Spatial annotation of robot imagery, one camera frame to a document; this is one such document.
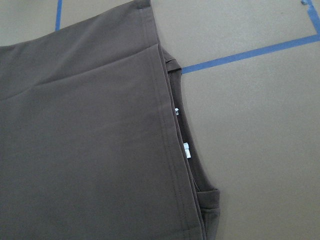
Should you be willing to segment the dark brown t-shirt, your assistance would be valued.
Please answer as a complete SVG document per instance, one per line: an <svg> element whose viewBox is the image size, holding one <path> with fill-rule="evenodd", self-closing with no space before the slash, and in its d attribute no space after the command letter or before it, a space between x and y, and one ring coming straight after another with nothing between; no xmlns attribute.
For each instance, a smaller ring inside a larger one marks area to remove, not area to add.
<svg viewBox="0 0 320 240"><path fill-rule="evenodd" d="M215 239L181 74L148 0L2 46L1 239Z"/></svg>

